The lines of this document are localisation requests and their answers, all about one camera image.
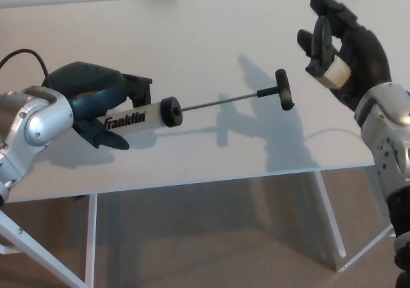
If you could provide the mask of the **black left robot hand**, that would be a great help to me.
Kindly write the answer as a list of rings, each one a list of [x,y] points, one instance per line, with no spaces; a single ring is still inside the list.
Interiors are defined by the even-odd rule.
[[[98,120],[127,99],[135,108],[151,103],[151,78],[123,74],[118,70],[77,61],[51,72],[42,86],[61,93],[69,102],[72,128],[95,148],[101,145],[129,149],[122,136]]]

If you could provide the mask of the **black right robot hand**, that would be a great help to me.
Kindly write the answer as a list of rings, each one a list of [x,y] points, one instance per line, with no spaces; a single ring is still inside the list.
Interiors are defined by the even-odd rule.
[[[311,58],[306,72],[320,78],[336,57],[351,73],[340,88],[331,93],[351,111],[363,95],[378,84],[391,81],[387,55],[376,35],[357,22],[357,16],[335,0],[310,0],[318,15],[314,32],[299,30],[297,43]]]

